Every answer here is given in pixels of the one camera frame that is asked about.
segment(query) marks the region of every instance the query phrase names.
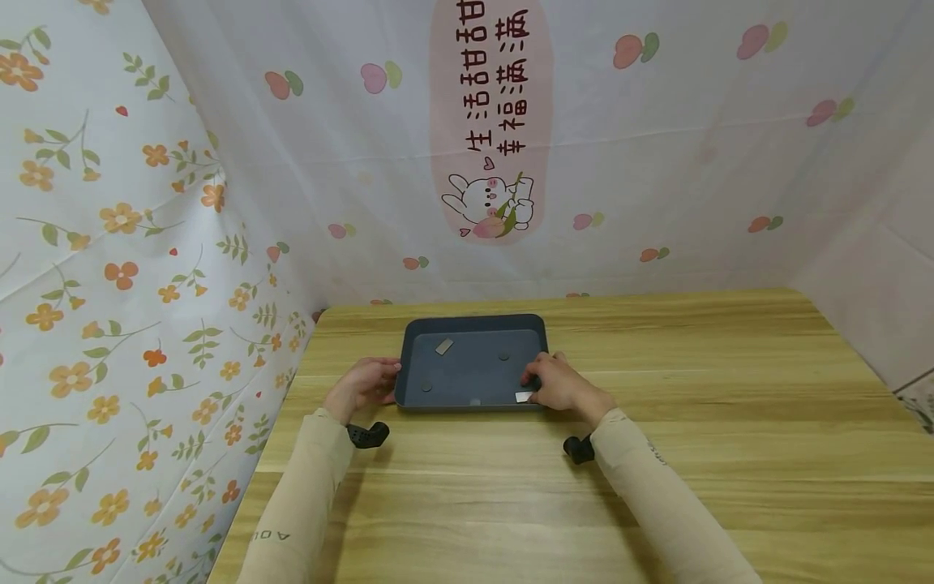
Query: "dark gray tray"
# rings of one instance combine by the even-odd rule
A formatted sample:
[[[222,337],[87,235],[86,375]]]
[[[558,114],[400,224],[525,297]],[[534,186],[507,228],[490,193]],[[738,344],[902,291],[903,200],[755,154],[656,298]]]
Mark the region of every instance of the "dark gray tray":
[[[541,351],[548,351],[545,322],[535,314],[413,320],[405,327],[396,403],[414,411],[537,409],[517,403],[517,393],[537,387],[522,387],[519,378]]]

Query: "black wrist strap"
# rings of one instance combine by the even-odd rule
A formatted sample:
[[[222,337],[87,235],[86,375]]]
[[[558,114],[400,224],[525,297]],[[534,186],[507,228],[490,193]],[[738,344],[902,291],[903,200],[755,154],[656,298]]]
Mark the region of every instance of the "black wrist strap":
[[[369,430],[348,424],[347,434],[350,436],[350,441],[358,449],[374,449],[386,442],[386,438],[389,436],[389,427],[381,421],[374,423]]]

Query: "floral fabric backdrop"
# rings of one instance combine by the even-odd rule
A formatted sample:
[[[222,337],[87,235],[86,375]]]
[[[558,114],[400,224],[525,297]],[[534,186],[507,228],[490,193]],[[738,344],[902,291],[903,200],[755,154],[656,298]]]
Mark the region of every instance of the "floral fabric backdrop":
[[[0,81],[0,581],[204,581],[314,326],[289,246],[140,3],[5,10]]]
[[[793,284],[930,428],[934,4],[147,4],[0,21],[0,581],[204,580],[330,303]]]

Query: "person's right hand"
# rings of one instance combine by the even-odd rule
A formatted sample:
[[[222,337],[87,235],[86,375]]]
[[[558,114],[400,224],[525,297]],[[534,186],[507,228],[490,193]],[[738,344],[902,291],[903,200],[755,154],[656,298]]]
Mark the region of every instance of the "person's right hand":
[[[531,395],[530,404],[574,410],[593,428],[606,412],[616,407],[613,397],[574,371],[561,351],[554,356],[539,353],[535,361],[526,365],[520,382],[528,385],[533,377],[542,381],[542,389]]]

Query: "orange flower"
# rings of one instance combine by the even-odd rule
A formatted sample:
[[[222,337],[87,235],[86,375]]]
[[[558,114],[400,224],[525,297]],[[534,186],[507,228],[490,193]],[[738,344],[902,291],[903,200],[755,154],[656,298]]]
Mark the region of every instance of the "orange flower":
[[[101,330],[101,327],[97,326],[97,320],[88,322],[88,324],[81,329],[81,338],[91,338],[92,336],[95,338],[104,336],[104,331]]]
[[[39,89],[33,79],[42,79],[42,69],[30,65],[29,60],[18,52],[11,52],[8,57],[0,55],[0,81],[6,85],[20,84],[27,92]]]
[[[159,164],[165,166],[169,164],[168,149],[162,144],[156,146],[146,145],[143,147],[143,153],[146,154],[146,164],[155,167]]]
[[[234,377],[240,375],[240,362],[239,361],[228,361],[220,369],[220,376],[230,381]]]
[[[224,503],[230,503],[240,496],[240,490],[236,487],[236,481],[232,480],[227,483],[227,491],[224,492],[224,496],[220,497],[220,500]]]
[[[168,357],[165,356],[162,349],[148,350],[143,353],[143,361],[150,367],[155,367],[168,361]]]
[[[232,425],[228,430],[227,434],[224,435],[224,439],[227,440],[227,446],[233,446],[240,441],[240,431],[243,430],[242,426],[237,424]]]
[[[233,291],[233,298],[228,300],[227,304],[243,312],[247,309],[247,302],[249,302],[249,293],[243,288],[237,288]]]
[[[22,139],[26,141],[26,144],[42,144],[46,141],[44,137],[29,128],[26,128],[26,131],[22,133]]]
[[[107,5],[113,2],[114,0],[78,0],[81,4],[94,7],[94,12],[97,12],[101,16],[110,14],[110,7]]]
[[[55,310],[51,304],[44,302],[35,307],[33,314],[26,316],[26,324],[38,325],[40,331],[46,332],[52,330],[55,323],[63,318],[64,313],[61,310]]]
[[[72,251],[81,251],[88,247],[88,244],[91,243],[90,235],[81,235],[81,234],[68,234],[68,241],[71,242]]]
[[[49,525],[59,514],[59,505],[68,498],[67,489],[56,489],[49,492],[46,489],[39,489],[29,497],[29,508],[23,511],[14,521],[14,524],[20,529],[29,527],[35,521],[39,527]]]
[[[91,556],[93,562],[97,562],[93,568],[91,568],[92,574],[100,574],[104,571],[104,568],[107,567],[109,563],[117,561],[117,558],[120,557],[120,538],[115,537],[110,540],[110,543],[104,546],[103,548],[98,548],[94,551]]]
[[[184,529],[188,522],[194,519],[194,514],[198,511],[194,508],[194,505],[188,503],[188,506],[185,507],[185,510],[178,514],[176,517],[176,525],[178,529]]]
[[[158,376],[149,382],[146,390],[146,396],[152,397],[156,393],[162,393],[165,391],[165,384],[163,383],[162,376]]]
[[[146,513],[146,517],[152,517],[156,513],[159,513],[162,508],[162,502],[160,502],[159,499],[153,499],[152,501],[146,501],[146,504],[143,505],[143,512]]]
[[[165,304],[181,298],[181,294],[176,291],[175,284],[169,284],[165,288],[160,288],[159,295],[163,298],[163,303]]]
[[[88,410],[88,420],[97,420],[98,424],[106,424],[110,418],[120,413],[120,398],[103,395],[94,398],[94,407]]]
[[[59,399],[67,397],[72,391],[84,392],[91,387],[91,378],[88,374],[91,372],[91,366],[83,361],[75,363],[73,366],[59,365],[49,371],[49,380],[55,382],[52,387],[52,396]]]
[[[165,538],[163,537],[164,533],[165,529],[156,534],[152,534],[147,541],[139,544],[139,555],[136,556],[136,563],[141,563],[143,560],[156,557],[156,551],[165,543]]]
[[[127,203],[117,203],[117,206],[112,209],[102,208],[98,216],[104,220],[104,229],[112,234],[118,231],[131,234],[136,231],[136,225],[143,219],[143,216]]]
[[[204,523],[201,524],[201,533],[206,534],[207,530],[211,529],[211,526],[214,525],[214,514],[211,513],[211,516],[208,517]]]
[[[159,452],[148,452],[143,450],[139,453],[139,462],[136,463],[136,470],[152,470],[159,458]]]
[[[40,166],[35,161],[27,160],[22,163],[22,169],[26,172],[20,174],[20,182],[27,187],[38,187],[42,192],[52,190],[52,178],[55,172],[47,166]]]
[[[101,508],[91,515],[91,523],[100,523],[107,526],[117,520],[117,516],[130,507],[128,494],[126,489],[120,489],[113,494],[106,494],[101,497]]]
[[[123,265],[107,264],[104,266],[104,278],[117,282],[117,290],[130,290],[133,287],[131,279],[139,274],[139,268],[133,262],[124,262]]]
[[[191,419],[201,422],[202,426],[207,426],[211,422],[211,415],[216,411],[218,411],[217,403],[210,399],[204,399],[198,409],[191,413]]]
[[[201,197],[201,204],[205,207],[213,207],[215,211],[220,213],[220,210],[224,207],[224,185],[206,184],[202,190],[205,192],[205,196]]]

